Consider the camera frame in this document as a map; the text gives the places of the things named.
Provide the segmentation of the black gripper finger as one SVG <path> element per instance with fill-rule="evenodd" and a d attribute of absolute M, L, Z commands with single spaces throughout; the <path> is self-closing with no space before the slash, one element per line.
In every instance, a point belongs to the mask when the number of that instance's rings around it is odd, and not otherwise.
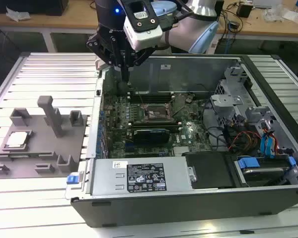
<path fill-rule="evenodd" d="M 129 81 L 130 72 L 129 69 L 134 66 L 141 65 L 149 56 L 154 52 L 154 48 L 146 48 L 136 52 L 131 47 L 127 47 L 125 50 L 125 81 Z"/>
<path fill-rule="evenodd" d="M 86 45 L 103 62 L 120 71 L 121 80 L 126 81 L 126 65 L 118 40 L 119 37 L 114 34 L 104 37 L 100 34 L 94 34 L 89 38 Z"/>

